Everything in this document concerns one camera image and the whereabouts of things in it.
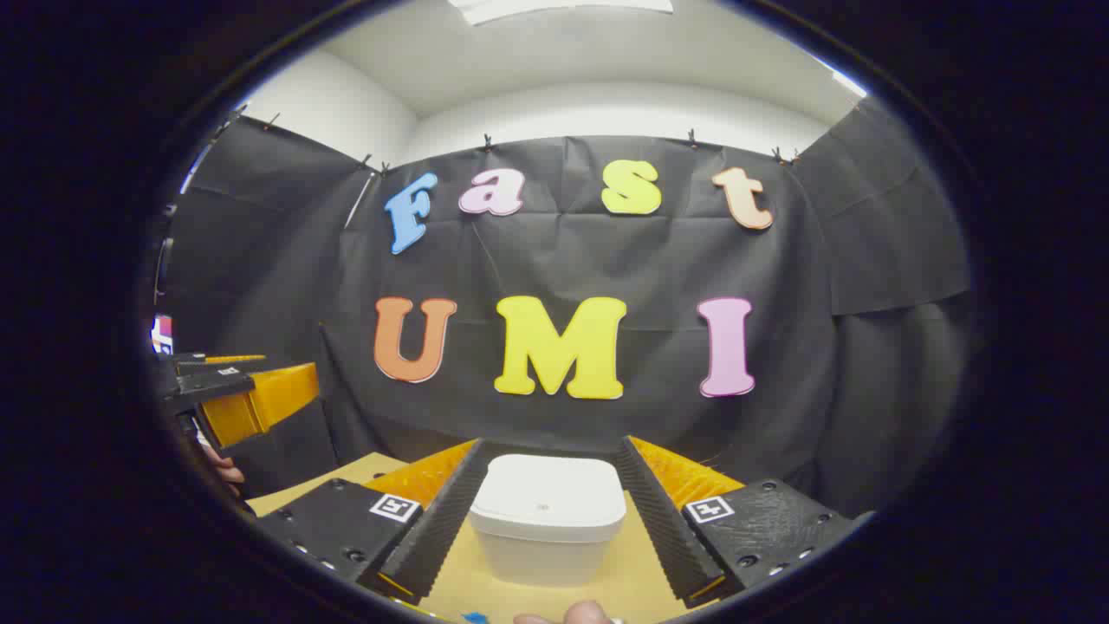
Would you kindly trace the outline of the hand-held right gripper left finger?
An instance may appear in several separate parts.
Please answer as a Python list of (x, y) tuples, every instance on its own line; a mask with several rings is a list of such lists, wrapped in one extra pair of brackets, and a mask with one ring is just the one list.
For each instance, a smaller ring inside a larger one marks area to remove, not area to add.
[(332, 478), (256, 525), (332, 576), (417, 605), (431, 595), (490, 451), (474, 439), (365, 484)]

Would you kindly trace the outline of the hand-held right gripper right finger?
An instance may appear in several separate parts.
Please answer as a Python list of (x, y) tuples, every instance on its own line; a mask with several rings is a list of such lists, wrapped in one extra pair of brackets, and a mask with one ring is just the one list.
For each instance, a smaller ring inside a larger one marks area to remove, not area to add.
[(634, 436), (622, 439), (615, 467), (686, 608), (808, 565), (872, 518), (840, 514), (780, 479), (737, 482)]

